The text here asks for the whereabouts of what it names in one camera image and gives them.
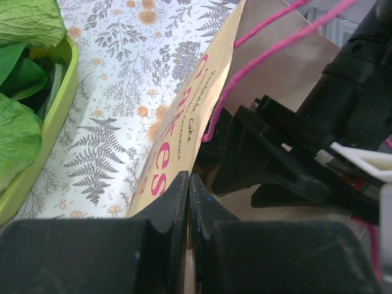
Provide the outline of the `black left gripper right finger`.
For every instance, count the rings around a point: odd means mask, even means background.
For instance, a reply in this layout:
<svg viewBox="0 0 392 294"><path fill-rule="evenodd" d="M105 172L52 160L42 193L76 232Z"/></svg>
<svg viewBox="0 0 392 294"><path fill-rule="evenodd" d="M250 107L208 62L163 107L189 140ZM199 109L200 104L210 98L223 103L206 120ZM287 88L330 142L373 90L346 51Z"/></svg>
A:
<svg viewBox="0 0 392 294"><path fill-rule="evenodd" d="M241 221L189 179L197 293L380 293L345 224Z"/></svg>

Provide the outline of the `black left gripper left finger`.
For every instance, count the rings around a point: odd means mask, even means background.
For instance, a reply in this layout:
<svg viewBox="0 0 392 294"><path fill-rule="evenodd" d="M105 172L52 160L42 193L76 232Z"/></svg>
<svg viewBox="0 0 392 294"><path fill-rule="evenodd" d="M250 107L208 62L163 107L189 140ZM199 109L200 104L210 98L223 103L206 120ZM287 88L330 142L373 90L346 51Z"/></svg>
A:
<svg viewBox="0 0 392 294"><path fill-rule="evenodd" d="M182 293L189 174L127 219L37 219L1 233L2 293Z"/></svg>

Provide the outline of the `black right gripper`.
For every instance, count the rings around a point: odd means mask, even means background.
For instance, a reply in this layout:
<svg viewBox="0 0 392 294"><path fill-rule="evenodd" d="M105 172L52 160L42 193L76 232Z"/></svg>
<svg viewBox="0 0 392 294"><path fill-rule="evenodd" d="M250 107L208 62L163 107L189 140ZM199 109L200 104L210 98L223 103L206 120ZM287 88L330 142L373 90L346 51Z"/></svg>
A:
<svg viewBox="0 0 392 294"><path fill-rule="evenodd" d="M391 134L391 2L377 1L326 65L322 77L297 111L264 97L257 111L289 145L316 156L333 142L378 151ZM355 187L384 186L334 151L323 166Z"/></svg>

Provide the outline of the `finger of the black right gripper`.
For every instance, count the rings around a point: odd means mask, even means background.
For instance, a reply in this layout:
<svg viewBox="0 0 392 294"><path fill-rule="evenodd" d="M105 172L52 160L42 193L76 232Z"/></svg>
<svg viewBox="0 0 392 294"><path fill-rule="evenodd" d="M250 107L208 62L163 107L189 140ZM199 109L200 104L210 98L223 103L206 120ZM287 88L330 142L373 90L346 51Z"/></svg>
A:
<svg viewBox="0 0 392 294"><path fill-rule="evenodd" d="M220 167L211 184L222 197L254 185L254 207L290 204L325 205L341 208L366 220L379 222L379 204L365 200L335 172L323 167L310 152L293 143L286 151L283 136L256 111L240 107L232 118Z"/></svg>

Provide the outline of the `pink paper cake bag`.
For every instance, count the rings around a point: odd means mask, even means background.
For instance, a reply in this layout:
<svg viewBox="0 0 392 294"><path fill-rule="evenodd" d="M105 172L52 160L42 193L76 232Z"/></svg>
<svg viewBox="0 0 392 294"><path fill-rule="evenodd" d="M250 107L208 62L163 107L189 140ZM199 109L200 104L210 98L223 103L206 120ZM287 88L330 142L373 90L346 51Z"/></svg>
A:
<svg viewBox="0 0 392 294"><path fill-rule="evenodd" d="M246 107L256 111L273 127L257 111L264 97L291 111L300 108L322 77L326 65L342 48L321 36L318 28L341 14L351 2L340 1L313 23L308 23L298 13L297 8L301 5L301 1L294 4L241 1L233 10L196 63L162 121L127 211L129 218L160 197L179 172L188 172L189 179L191 175L197 175L210 196L218 201L211 184L221 165L229 124L237 110ZM379 204L377 224L370 224L341 208L325 205L290 204L288 200L280 200L277 206L254 207L251 201L257 185L237 192L249 192L250 205L258 213L270 208L333 208L347 213L374 232L380 220L391 214L387 205L389 196L384 194L390 184L355 187L353 183L345 182L360 191L365 200ZM188 244L193 247L189 181L186 248ZM367 261L379 282L377 251Z"/></svg>

